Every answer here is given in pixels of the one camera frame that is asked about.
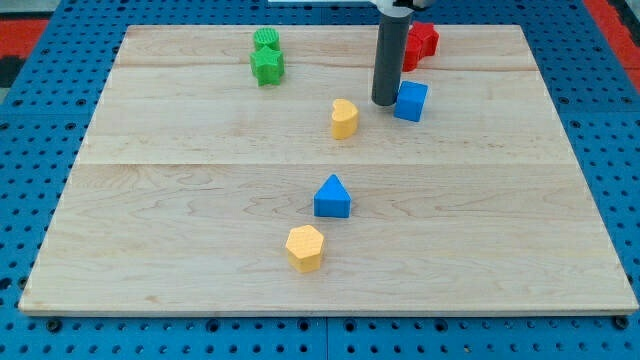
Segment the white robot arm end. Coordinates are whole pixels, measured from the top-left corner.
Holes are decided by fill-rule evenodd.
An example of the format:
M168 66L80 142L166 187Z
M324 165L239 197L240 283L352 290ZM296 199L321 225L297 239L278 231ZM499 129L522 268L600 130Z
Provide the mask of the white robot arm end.
M382 14L391 17L404 17L414 11L424 11L434 2L435 0L371 0Z

